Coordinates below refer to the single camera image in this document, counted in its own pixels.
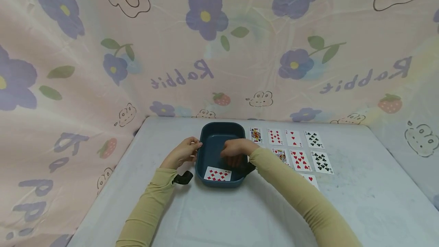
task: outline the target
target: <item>plastic tray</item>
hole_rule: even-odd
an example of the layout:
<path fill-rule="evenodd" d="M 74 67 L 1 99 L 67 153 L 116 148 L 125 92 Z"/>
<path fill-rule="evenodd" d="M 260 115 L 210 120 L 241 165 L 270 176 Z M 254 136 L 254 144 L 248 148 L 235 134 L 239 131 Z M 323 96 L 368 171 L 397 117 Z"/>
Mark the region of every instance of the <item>plastic tray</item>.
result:
<path fill-rule="evenodd" d="M 226 140 L 245 138 L 245 131 L 241 125 L 233 122 L 212 122 L 206 124 L 202 131 L 200 141 L 203 146 L 199 149 L 195 171 L 197 177 L 205 186 L 216 188 L 238 187 L 248 174 L 248 160 L 244 156 L 240 166 L 232 168 L 220 157 Z M 230 181 L 205 180 L 204 175 L 207 167 L 215 167 L 232 171 Z"/>

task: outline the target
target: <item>heart playing card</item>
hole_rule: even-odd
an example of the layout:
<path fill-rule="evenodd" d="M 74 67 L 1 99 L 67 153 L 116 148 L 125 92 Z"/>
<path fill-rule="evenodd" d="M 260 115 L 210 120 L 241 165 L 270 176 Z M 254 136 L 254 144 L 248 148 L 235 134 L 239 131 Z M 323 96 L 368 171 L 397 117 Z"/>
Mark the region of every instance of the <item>heart playing card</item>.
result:
<path fill-rule="evenodd" d="M 285 130 L 285 135 L 287 136 L 288 146 L 303 148 L 303 144 L 301 143 L 301 139 L 298 131 Z"/>
<path fill-rule="evenodd" d="M 304 175 L 304 174 L 300 174 L 304 179 L 306 179 L 306 181 L 308 181 L 309 183 L 311 183 L 312 185 L 314 185 L 314 187 L 317 188 L 317 190 L 320 191 L 319 186 L 317 184 L 317 180 L 316 177 L 314 175 Z"/>
<path fill-rule="evenodd" d="M 284 140 L 282 139 L 282 135 L 278 129 L 267 129 L 268 131 L 268 141 L 271 145 L 280 145 L 283 146 Z"/>
<path fill-rule="evenodd" d="M 310 148 L 325 148 L 318 132 L 305 131 L 304 136 L 306 137 L 306 142 Z"/>
<path fill-rule="evenodd" d="M 204 179 L 211 181 L 230 181 L 231 177 L 232 171 L 210 166 L 207 167 L 206 173 L 204 174 Z"/>
<path fill-rule="evenodd" d="M 250 128 L 250 140 L 254 143 L 263 144 L 264 141 L 262 139 L 261 129 Z"/>
<path fill-rule="evenodd" d="M 275 155 L 277 155 L 277 157 L 279 157 L 280 160 L 282 160 L 283 163 L 285 163 L 285 164 L 288 165 L 288 166 L 291 166 L 291 164 L 290 164 L 290 160 L 289 160 L 289 158 L 287 157 L 287 155 L 285 154 L 285 151 L 284 151 L 284 150 L 282 150 L 282 149 L 274 149 L 274 148 L 272 148 L 271 151 L 272 151 Z"/>
<path fill-rule="evenodd" d="M 304 151 L 290 150 L 291 161 L 294 169 L 300 172 L 312 172 L 311 165 Z"/>
<path fill-rule="evenodd" d="M 311 151 L 312 161 L 316 172 L 333 175 L 328 155 L 325 152 Z"/>

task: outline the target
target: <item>beige sleeve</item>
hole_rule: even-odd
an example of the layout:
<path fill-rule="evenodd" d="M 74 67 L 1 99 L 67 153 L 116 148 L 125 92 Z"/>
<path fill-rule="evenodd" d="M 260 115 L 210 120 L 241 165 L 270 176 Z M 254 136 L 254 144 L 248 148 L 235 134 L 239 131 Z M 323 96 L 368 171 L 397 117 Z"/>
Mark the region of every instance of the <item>beige sleeve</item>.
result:
<path fill-rule="evenodd" d="M 154 177 L 131 212 L 116 247 L 149 247 L 163 210 L 171 198 L 176 170 L 156 170 Z"/>
<path fill-rule="evenodd" d="M 270 150 L 256 149 L 250 155 L 250 162 L 300 213 L 314 233 L 319 247 L 362 246 L 347 222 L 323 194 Z"/>

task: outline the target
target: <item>white table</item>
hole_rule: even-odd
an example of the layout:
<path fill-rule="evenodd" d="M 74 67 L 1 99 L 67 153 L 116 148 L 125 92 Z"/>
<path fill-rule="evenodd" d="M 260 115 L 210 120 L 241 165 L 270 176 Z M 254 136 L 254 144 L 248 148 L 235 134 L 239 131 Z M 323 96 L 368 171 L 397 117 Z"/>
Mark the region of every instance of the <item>white table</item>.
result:
<path fill-rule="evenodd" d="M 364 246 L 439 246 L 439 212 L 365 126 L 148 117 L 68 247 L 114 246 L 165 156 L 184 138 L 200 137 L 207 123 L 220 121 L 239 123 L 247 137 L 249 127 L 262 128 L 265 139 L 268 127 L 300 131 L 309 160 L 303 131 L 318 131 L 335 174 L 312 174 Z M 152 246 L 317 244 L 301 216 L 255 171 L 237 189 L 207 188 L 195 176 L 189 185 L 177 186 Z"/>

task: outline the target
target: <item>yellow flower center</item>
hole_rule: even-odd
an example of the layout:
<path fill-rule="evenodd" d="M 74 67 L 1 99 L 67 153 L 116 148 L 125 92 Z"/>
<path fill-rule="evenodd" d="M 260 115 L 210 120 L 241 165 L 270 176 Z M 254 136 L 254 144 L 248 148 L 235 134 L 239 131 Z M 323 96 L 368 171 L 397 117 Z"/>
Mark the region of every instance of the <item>yellow flower center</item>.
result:
<path fill-rule="evenodd" d="M 67 8 L 67 6 L 66 5 L 61 5 L 60 6 L 60 9 L 61 9 L 61 11 L 63 11 L 63 13 L 66 15 L 66 16 L 70 16 L 70 10 L 69 10 L 69 8 Z"/>
<path fill-rule="evenodd" d="M 210 21 L 210 13 L 206 12 L 206 11 L 202 11 L 201 14 L 201 20 L 204 22 L 209 22 Z"/>
<path fill-rule="evenodd" d="M 295 69 L 299 68 L 299 63 L 293 61 L 293 62 L 290 63 L 290 67 L 291 67 L 293 70 L 295 70 Z"/>
<path fill-rule="evenodd" d="M 6 80 L 2 76 L 0 76 L 0 90 L 6 89 L 6 86 Z"/>

